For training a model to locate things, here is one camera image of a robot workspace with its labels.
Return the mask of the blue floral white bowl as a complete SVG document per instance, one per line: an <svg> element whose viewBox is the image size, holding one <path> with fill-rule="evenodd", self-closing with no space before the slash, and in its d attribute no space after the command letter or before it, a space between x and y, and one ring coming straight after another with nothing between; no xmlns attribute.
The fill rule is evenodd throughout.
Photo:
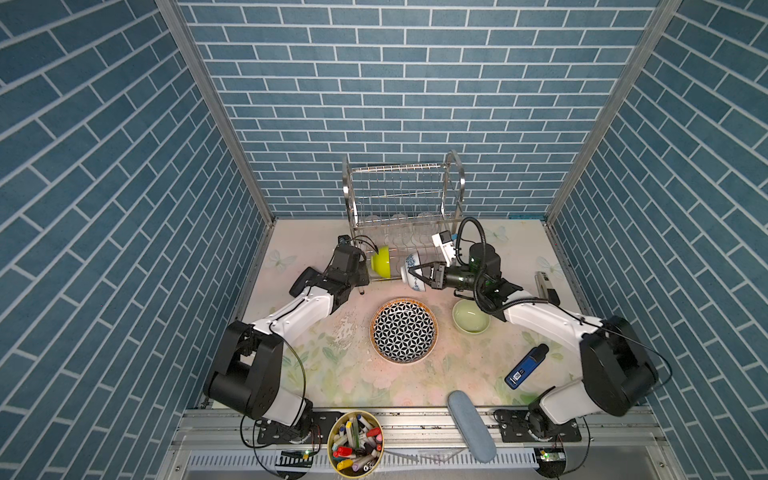
<svg viewBox="0 0 768 480"><path fill-rule="evenodd" d="M422 271L418 268L421 264L419 254L417 252L409 253L404 260L404 264L401 266L401 277L404 283L406 283L412 290L417 292L425 292L426 285L420 278Z"/></svg>

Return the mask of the lime green small bowl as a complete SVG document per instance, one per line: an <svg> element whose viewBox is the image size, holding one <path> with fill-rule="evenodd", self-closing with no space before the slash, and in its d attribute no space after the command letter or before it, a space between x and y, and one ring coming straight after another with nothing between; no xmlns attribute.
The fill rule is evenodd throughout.
<svg viewBox="0 0 768 480"><path fill-rule="evenodd" d="M371 269L380 278L390 279L391 261L388 246L379 247L371 256Z"/></svg>

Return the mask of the pale green small bowl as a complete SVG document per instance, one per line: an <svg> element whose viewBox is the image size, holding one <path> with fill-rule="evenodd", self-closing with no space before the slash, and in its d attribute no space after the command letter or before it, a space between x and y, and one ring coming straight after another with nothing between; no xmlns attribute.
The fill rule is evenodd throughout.
<svg viewBox="0 0 768 480"><path fill-rule="evenodd" d="M467 299L459 300L453 306L452 319L457 329L470 335L482 334L490 326L490 316Z"/></svg>

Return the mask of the white patterned large bowl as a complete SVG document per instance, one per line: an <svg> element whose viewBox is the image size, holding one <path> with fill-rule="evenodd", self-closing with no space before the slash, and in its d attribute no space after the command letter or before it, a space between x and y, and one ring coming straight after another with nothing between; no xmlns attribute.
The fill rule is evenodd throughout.
<svg viewBox="0 0 768 480"><path fill-rule="evenodd" d="M370 339L375 351L386 361L414 364L425 359L438 340L438 322L422 302L398 298L386 302L374 314Z"/></svg>

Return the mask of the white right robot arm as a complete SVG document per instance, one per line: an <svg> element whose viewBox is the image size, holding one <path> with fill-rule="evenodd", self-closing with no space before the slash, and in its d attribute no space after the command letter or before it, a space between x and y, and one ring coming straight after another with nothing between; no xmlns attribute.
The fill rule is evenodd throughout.
<svg viewBox="0 0 768 480"><path fill-rule="evenodd" d="M581 376L541 394L529 405L529 423L544 430L592 413L619 417L651 393L659 380L650 349L621 317L599 319L538 298L501 275L495 249L473 244L467 262L412 261L401 268L409 280L436 289L468 291L485 313L532 330L575 352Z"/></svg>

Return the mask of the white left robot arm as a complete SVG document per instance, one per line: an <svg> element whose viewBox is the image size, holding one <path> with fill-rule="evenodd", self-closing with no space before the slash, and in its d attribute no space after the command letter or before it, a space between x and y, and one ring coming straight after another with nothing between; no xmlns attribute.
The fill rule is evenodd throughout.
<svg viewBox="0 0 768 480"><path fill-rule="evenodd" d="M203 393L253 420L269 420L308 434L312 402L281 385L283 351L315 323L339 309L357 287L369 284L366 255L341 235L326 268L306 268L291 286L293 300L265 318L234 321L222 336Z"/></svg>

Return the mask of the steel two-tier dish rack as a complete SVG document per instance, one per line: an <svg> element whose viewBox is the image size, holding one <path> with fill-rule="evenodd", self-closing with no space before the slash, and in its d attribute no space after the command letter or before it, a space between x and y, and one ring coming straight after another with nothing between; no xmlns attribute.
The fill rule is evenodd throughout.
<svg viewBox="0 0 768 480"><path fill-rule="evenodd" d="M401 266L412 252L421 263L444 261L432 236L455 234L463 217L466 173L457 152L412 164L357 165L346 157L341 172L351 235L362 243L374 281L402 280ZM383 246L390 250L390 279L371 269L372 254Z"/></svg>

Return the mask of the black desk calculator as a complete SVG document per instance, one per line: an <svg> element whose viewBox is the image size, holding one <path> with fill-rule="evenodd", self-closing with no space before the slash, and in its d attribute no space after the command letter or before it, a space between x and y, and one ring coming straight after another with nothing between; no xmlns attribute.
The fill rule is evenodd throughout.
<svg viewBox="0 0 768 480"><path fill-rule="evenodd" d="M313 267L307 267L292 284L289 294L297 298L307 287L316 285L321 277L322 274L318 270Z"/></svg>

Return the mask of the blue card device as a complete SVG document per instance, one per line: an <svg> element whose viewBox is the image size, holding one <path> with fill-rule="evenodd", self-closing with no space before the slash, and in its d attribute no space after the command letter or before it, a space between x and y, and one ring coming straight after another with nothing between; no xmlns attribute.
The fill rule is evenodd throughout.
<svg viewBox="0 0 768 480"><path fill-rule="evenodd" d="M504 377L505 384L512 390L518 389L523 382L543 363L549 353L546 344L532 348Z"/></svg>

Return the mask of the grey blue oval case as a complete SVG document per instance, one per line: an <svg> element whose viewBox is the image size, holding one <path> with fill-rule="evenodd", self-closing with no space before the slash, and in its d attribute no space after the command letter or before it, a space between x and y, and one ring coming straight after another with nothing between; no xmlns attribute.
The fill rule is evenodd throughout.
<svg viewBox="0 0 768 480"><path fill-rule="evenodd" d="M496 445L469 396L461 390L452 391L447 397L447 408L475 460L491 462L497 454Z"/></svg>

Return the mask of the yellow tin pen holder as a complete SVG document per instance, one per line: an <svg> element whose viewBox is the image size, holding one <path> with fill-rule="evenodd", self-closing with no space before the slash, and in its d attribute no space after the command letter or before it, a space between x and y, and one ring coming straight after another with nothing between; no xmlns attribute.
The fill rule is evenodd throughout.
<svg viewBox="0 0 768 480"><path fill-rule="evenodd" d="M366 479L383 463L384 446L380 421L370 412L350 411L331 428L327 456L343 479Z"/></svg>

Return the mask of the aluminium front rail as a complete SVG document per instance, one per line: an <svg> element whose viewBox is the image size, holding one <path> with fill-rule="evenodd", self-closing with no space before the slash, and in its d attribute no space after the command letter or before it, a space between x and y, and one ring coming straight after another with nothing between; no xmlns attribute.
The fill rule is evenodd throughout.
<svg viewBox="0 0 768 480"><path fill-rule="evenodd" d="M480 467L470 453L454 419L445 407L373 408L380 425L385 457L378 471L459 469ZM481 406L479 416L497 449L489 467L537 467L535 452L555 447L584 447L590 453L583 461L598 459L601 448L636 453L658 477L670 471L663 449L669 443L647 406L633 407L622 417L592 414L561 427L558 437L538 441L522 425L522 407ZM174 439L161 464L161 479L180 479L193 470L298 471L299 460L286 452L299 445L283 439L270 424L267 436L259 439L260 424L229 409L189 409L184 412ZM249 447L258 439L259 449Z"/></svg>

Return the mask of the aluminium corner frame post left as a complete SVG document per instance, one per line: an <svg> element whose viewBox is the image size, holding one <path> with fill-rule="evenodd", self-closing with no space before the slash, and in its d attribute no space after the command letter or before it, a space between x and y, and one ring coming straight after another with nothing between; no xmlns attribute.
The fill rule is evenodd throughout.
<svg viewBox="0 0 768 480"><path fill-rule="evenodd" d="M240 172L255 206L264 218L268 228L275 219L271 209L259 188L245 151L237 137L225 106L221 101L216 86L205 65L202 55L194 41L190 28L177 1L157 0L156 5L174 39L198 90L207 105L214 123Z"/></svg>

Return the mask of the aluminium corner frame post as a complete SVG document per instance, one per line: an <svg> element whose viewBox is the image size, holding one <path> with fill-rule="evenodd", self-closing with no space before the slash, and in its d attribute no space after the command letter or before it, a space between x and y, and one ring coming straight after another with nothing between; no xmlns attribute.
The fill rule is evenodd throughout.
<svg viewBox="0 0 768 480"><path fill-rule="evenodd" d="M255 206L264 218L268 228L275 219L271 209L259 188L245 151L237 137L225 106L221 101L216 86L205 65L202 55L194 41L190 28L177 1L157 0L156 5L174 39L198 90L207 105L214 123L240 172Z"/></svg>
<svg viewBox="0 0 768 480"><path fill-rule="evenodd" d="M643 34L627 59L627 62L613 86L606 104L600 110L595 123L585 137L581 150L576 155L568 173L564 177L553 201L547 209L544 224L553 229L556 219L574 190L578 180L585 172L600 142L604 139L611 123L627 99L632 87L639 78L663 33L681 5L681 0L661 0L651 14Z"/></svg>

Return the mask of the aluminium corner frame post right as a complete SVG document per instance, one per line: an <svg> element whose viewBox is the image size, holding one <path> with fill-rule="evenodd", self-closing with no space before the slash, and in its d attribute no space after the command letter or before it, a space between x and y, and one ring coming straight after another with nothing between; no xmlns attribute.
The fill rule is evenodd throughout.
<svg viewBox="0 0 768 480"><path fill-rule="evenodd" d="M651 14L643 34L627 59L627 62L613 86L606 104L600 110L595 123L585 137L581 150L576 155L568 173L564 177L553 201L547 209L544 224L553 229L556 219L574 190L578 180L585 172L600 142L604 139L611 123L627 99L632 87L639 78L663 33L681 5L681 0L661 0Z"/></svg>

